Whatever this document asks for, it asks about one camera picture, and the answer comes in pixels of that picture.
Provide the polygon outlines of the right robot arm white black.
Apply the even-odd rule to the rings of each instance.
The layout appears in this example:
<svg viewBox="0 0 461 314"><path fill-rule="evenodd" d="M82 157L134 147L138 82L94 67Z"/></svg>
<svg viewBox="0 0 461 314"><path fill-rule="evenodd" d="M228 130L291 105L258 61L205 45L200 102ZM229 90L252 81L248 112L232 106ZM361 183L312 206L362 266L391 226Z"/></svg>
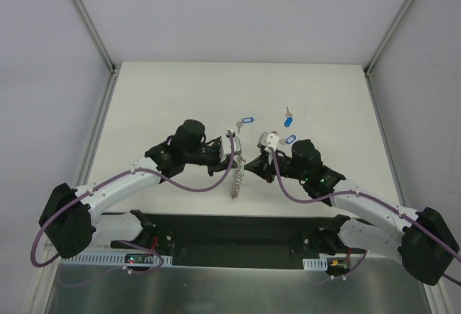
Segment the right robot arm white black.
<svg viewBox="0 0 461 314"><path fill-rule="evenodd" d="M306 204L322 202L345 211L309 237L316 251L328 255L346 247L370 251L396 261L413 278L431 286L445 277L453 261L460 260L460 247L439 212L376 197L324 165L311 140L294 142L290 155L270 140L258 147L261 154L246 164L246 171L269 183L296 180L308 194Z"/></svg>

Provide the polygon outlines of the metal key ring disc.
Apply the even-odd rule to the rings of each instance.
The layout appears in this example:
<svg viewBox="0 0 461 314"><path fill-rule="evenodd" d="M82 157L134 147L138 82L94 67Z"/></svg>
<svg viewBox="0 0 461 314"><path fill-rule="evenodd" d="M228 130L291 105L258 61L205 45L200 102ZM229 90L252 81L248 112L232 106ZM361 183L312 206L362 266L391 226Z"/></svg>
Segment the metal key ring disc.
<svg viewBox="0 0 461 314"><path fill-rule="evenodd" d="M236 199L240 192L241 183L242 183L244 171L245 171L245 168L244 168L245 165L246 165L246 159L242 155L238 155L236 158L236 168L234 169L234 172L233 172L233 183L232 183L231 191L230 191L230 197L232 199Z"/></svg>

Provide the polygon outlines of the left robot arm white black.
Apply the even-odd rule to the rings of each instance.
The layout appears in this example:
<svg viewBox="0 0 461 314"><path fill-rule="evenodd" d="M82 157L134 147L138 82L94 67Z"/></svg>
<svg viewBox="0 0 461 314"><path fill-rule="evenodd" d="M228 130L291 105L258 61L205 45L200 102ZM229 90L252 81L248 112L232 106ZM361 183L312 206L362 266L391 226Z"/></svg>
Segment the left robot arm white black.
<svg viewBox="0 0 461 314"><path fill-rule="evenodd" d="M229 175L240 153L241 142L233 130L208 140L201 122L186 120L164 142L110 178L76 188L67 183L55 187L40 216L38 234L48 238L62 259L76 256L93 243L113 248L134 245L153 252L159 232L140 210L110 214L109 209L164 182L197 192L173 177L188 164L206 167L210 176L219 171Z"/></svg>

